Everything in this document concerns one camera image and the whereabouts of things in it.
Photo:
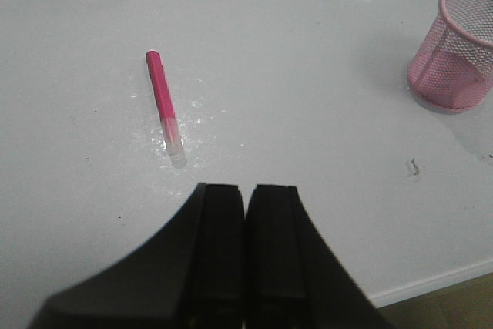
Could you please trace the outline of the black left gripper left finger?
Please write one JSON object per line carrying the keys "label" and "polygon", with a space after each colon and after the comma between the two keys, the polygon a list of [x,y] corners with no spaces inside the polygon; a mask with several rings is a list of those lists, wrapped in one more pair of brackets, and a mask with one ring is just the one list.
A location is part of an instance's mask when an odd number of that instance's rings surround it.
{"label": "black left gripper left finger", "polygon": [[30,328],[241,328],[244,208],[237,186],[200,183],[130,255],[57,294]]}

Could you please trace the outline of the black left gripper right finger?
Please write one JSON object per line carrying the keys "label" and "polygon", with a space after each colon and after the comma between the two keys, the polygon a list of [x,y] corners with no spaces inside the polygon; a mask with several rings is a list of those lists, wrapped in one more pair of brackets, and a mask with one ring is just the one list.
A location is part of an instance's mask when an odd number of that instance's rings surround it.
{"label": "black left gripper right finger", "polygon": [[246,327],[391,327],[326,245],[296,187],[255,188],[245,242]]}

